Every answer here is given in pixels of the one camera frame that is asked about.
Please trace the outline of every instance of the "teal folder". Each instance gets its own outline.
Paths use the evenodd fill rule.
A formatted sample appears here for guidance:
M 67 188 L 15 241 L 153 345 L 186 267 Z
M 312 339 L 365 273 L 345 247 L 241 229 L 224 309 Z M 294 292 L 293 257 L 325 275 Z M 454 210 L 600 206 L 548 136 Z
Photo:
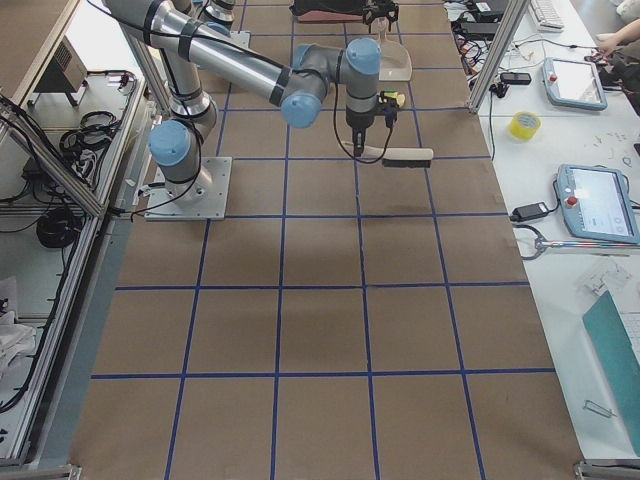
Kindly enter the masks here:
M 640 456 L 640 365 L 611 294 L 605 292 L 582 320 L 600 358 L 633 450 Z

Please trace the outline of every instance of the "power adapter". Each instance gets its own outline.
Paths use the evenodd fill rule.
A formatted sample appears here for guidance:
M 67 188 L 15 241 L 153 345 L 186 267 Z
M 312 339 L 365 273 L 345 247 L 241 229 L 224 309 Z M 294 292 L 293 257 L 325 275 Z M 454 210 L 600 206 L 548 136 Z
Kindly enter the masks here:
M 531 203 L 522 207 L 514 208 L 509 216 L 509 220 L 514 223 L 528 222 L 538 218 L 544 218 L 551 213 L 549 207 L 544 202 Z
M 509 85 L 503 82 L 496 82 L 489 87 L 489 91 L 496 94 L 496 97 L 503 98 L 509 90 Z

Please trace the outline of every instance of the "person's hand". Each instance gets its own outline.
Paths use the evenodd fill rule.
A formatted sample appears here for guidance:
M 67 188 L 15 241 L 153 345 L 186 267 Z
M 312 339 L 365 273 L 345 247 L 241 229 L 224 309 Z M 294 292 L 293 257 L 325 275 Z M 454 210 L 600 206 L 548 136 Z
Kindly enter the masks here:
M 602 56 L 608 57 L 615 51 L 619 43 L 620 42 L 614 36 L 611 36 L 600 43 L 598 51 L 602 54 Z

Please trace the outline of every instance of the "metal clip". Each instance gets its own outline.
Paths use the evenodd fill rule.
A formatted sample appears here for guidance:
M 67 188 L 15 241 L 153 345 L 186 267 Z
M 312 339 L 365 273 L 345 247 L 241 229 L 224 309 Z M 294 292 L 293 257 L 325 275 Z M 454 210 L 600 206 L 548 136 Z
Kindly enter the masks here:
M 584 410 L 589 410 L 590 412 L 597 413 L 598 415 L 605 418 L 617 417 L 617 415 L 613 413 L 613 410 L 611 410 L 610 408 L 605 408 L 602 405 L 598 405 L 596 402 L 592 402 L 591 400 L 585 400 L 582 408 Z

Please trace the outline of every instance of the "keyboard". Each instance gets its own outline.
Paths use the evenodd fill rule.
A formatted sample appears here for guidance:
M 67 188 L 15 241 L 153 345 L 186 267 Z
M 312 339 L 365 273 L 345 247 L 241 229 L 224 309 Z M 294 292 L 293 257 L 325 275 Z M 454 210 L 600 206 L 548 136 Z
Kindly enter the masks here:
M 562 18 L 556 12 L 552 0 L 530 0 L 529 12 L 540 32 L 561 32 L 564 30 Z

